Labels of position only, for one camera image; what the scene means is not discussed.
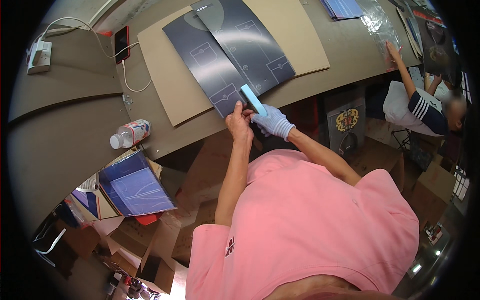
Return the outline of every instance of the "striped shirt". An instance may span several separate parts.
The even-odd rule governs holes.
[[[411,99],[403,83],[392,81],[384,101],[385,119],[395,125],[431,136],[448,133],[448,123],[442,113],[442,103],[422,89]]]
[[[422,97],[415,91],[408,103],[408,109],[423,124],[436,134],[448,133],[447,118],[442,112],[442,103],[435,97]]]

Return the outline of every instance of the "hand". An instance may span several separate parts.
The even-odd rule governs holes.
[[[248,142],[253,139],[253,131],[250,128],[253,110],[242,111],[242,108],[246,107],[247,104],[242,106],[241,101],[237,101],[233,112],[225,118],[225,123],[233,136],[233,141]]]
[[[388,53],[390,53],[390,56],[392,57],[392,61],[394,63],[397,63],[399,62],[400,60],[402,60],[402,57],[400,56],[400,53],[398,52],[398,50],[395,48],[395,46],[387,41],[387,50],[388,50]]]
[[[442,75],[441,74],[440,74],[440,76],[435,75],[433,77],[432,84],[439,85],[440,83],[442,83]]]
[[[283,138],[285,142],[288,142],[288,133],[293,127],[295,127],[295,125],[290,123],[287,120],[287,117],[277,108],[267,104],[262,105],[267,111],[267,115],[261,116],[259,114],[254,114],[252,121],[257,123],[258,128],[262,130],[262,133],[265,134],[265,136],[273,134]]]

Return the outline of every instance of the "plastic water bottle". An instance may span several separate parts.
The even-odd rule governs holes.
[[[117,133],[110,137],[113,149],[131,148],[150,135],[150,122],[140,119],[120,126]]]

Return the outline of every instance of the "white sleeve stripe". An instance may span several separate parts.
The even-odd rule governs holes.
[[[422,115],[423,111],[425,110],[425,108],[426,108],[427,106],[428,106],[427,101],[425,101],[425,99],[422,98],[420,108],[417,109],[417,113],[415,113],[414,115],[415,115],[417,118],[419,118],[420,115]]]
[[[417,109],[419,108],[420,103],[421,103],[421,98],[418,100],[417,105],[416,105],[415,108],[413,109],[413,112],[412,112],[413,114],[415,114],[415,112],[416,112]]]
[[[427,107],[425,108],[425,111],[423,112],[423,114],[419,118],[420,121],[423,119],[423,117],[425,117],[425,114],[427,113],[429,107],[430,107],[430,105],[428,105],[428,102],[427,102]]]

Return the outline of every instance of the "bottle label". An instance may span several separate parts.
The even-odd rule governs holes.
[[[133,135],[133,144],[137,144],[139,141],[143,140],[147,136],[150,135],[150,123],[146,120],[137,120],[135,122],[131,122],[124,125],[128,127],[132,131]]]

